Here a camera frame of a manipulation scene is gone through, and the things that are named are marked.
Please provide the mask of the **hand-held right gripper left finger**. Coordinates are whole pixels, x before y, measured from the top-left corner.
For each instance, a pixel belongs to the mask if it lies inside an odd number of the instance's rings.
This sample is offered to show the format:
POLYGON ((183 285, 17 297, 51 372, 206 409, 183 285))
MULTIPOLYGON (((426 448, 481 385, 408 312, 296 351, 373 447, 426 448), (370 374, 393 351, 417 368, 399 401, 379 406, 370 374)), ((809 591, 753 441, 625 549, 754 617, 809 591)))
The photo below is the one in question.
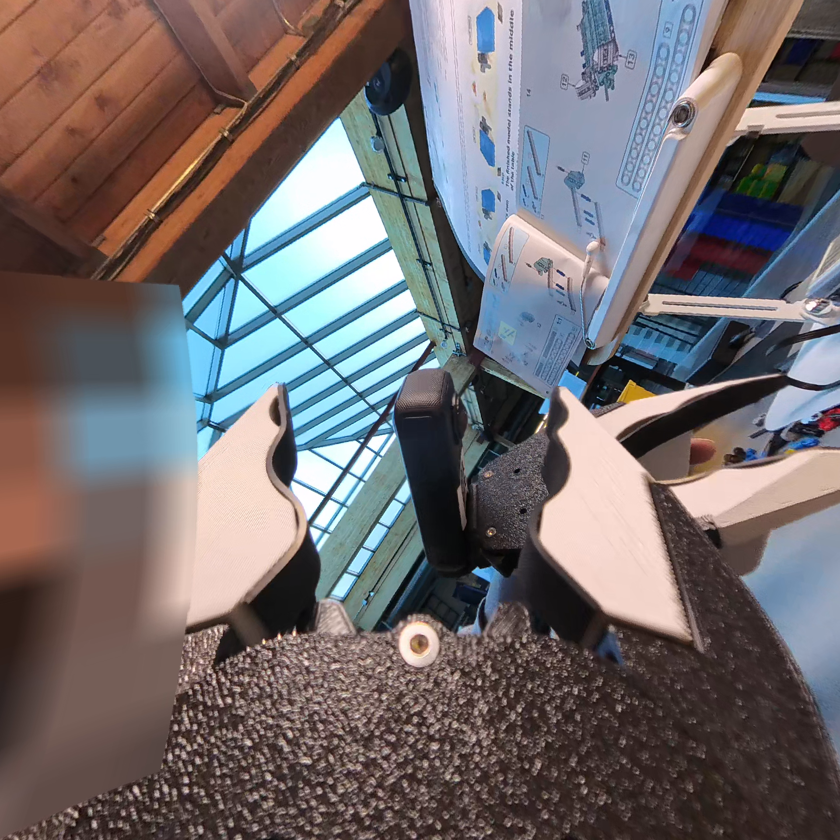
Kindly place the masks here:
POLYGON ((273 384, 198 462, 196 557, 186 631, 228 625, 248 647, 309 625, 320 559, 291 488, 287 389, 273 384))

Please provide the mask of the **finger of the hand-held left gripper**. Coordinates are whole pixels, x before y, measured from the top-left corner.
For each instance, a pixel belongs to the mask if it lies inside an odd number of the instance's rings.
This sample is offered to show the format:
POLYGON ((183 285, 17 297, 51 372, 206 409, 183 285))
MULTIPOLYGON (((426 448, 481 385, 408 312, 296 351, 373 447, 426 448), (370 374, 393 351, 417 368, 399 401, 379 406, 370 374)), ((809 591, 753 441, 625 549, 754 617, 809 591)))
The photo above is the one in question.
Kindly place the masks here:
POLYGON ((596 422, 631 455, 647 455, 745 406, 777 393, 786 374, 767 374, 656 395, 613 409, 596 422))
POLYGON ((838 504, 839 450, 797 450, 665 485, 732 571, 751 573, 773 530, 838 504))

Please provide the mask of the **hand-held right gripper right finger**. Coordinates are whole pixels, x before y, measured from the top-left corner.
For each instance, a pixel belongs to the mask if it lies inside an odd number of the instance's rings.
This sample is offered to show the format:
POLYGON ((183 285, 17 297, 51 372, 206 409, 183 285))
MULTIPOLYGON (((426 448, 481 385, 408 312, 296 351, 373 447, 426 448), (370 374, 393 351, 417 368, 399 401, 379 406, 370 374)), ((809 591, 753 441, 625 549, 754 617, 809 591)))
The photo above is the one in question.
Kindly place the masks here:
POLYGON ((525 590, 561 637, 595 650, 612 626, 704 650, 652 498, 653 478, 564 387, 550 398, 549 493, 525 545, 525 590))

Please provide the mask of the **pile of mixed toy pins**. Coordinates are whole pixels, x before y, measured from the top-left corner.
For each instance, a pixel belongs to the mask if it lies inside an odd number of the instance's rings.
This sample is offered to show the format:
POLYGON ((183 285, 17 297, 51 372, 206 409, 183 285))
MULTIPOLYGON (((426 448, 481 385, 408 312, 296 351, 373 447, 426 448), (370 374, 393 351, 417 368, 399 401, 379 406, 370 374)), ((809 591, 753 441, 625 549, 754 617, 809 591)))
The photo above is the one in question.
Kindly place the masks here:
POLYGON ((839 428, 839 405, 826 409, 804 420, 793 422, 782 433, 782 451, 789 454, 798 450, 818 447, 824 437, 839 428))

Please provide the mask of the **stack of red blue crates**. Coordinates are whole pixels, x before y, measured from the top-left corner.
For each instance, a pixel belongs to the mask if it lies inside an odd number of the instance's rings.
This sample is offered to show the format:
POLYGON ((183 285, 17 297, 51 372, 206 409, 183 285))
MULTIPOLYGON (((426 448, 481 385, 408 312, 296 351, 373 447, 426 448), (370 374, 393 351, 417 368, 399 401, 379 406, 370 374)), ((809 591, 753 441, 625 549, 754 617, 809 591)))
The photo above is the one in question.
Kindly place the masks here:
MULTIPOLYGON (((749 108, 838 102, 838 39, 788 36, 749 108)), ((838 192, 837 131, 750 129, 721 157, 660 279, 744 284, 838 192)))

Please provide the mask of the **white wooden book stand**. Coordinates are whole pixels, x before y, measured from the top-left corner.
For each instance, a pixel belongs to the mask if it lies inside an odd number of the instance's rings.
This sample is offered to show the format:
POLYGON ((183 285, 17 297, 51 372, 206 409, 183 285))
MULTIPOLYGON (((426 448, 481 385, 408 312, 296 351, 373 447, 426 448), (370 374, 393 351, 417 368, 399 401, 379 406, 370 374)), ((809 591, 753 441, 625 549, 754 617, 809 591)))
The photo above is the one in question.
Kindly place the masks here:
POLYGON ((807 280, 805 298, 697 297, 653 294, 650 289, 677 240, 700 189, 727 144, 749 133, 814 133, 834 139, 838 151, 838 101, 748 108, 771 59, 800 16, 817 2, 730 2, 712 40, 711 61, 675 102, 667 130, 643 189, 625 244, 584 337, 587 363, 608 362, 638 314, 695 314, 739 321, 799 322, 795 336, 826 351, 787 386, 803 393, 838 389, 838 263, 807 280))

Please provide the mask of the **open instruction booklet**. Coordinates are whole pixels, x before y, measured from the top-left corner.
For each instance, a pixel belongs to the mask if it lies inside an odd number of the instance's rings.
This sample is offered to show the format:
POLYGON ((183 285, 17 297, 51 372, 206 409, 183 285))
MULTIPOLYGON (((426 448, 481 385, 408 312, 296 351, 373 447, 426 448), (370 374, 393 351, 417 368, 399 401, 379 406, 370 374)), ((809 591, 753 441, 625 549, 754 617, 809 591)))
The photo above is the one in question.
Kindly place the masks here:
POLYGON ((517 211, 475 343, 547 396, 598 308, 676 101, 727 2, 524 2, 517 211))

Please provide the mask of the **printed instruction sheet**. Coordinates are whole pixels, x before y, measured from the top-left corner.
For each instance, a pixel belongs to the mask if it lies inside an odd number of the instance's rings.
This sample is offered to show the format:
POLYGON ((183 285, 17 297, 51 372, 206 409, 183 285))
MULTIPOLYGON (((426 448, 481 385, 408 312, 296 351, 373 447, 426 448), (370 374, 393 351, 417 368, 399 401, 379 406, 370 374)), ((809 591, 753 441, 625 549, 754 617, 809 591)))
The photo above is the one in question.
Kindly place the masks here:
POLYGON ((434 186, 484 277, 518 200, 521 1, 411 1, 434 186))

